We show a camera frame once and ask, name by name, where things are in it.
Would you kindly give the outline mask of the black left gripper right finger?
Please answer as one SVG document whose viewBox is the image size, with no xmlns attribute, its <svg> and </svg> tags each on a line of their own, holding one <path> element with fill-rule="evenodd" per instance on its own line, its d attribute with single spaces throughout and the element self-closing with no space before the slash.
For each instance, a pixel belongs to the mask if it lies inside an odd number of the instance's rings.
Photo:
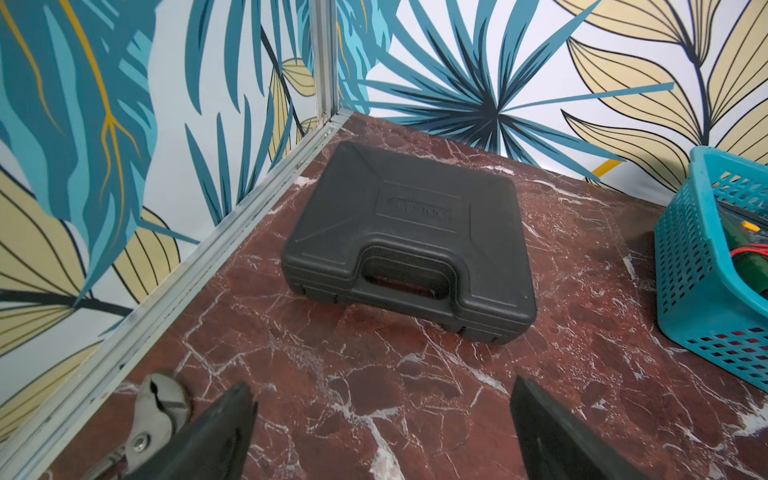
<svg viewBox="0 0 768 480">
<path fill-rule="evenodd" d="M 516 378 L 510 411 L 530 479 L 647 477 L 530 379 Z"/>
</svg>

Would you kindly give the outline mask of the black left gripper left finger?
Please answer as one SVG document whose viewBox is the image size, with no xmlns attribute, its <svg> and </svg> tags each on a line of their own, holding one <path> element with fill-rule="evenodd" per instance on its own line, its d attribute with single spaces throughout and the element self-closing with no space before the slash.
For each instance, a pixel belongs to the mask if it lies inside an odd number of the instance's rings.
<svg viewBox="0 0 768 480">
<path fill-rule="evenodd" d="M 129 479 L 240 479 L 258 404 L 241 382 L 230 388 Z"/>
</svg>

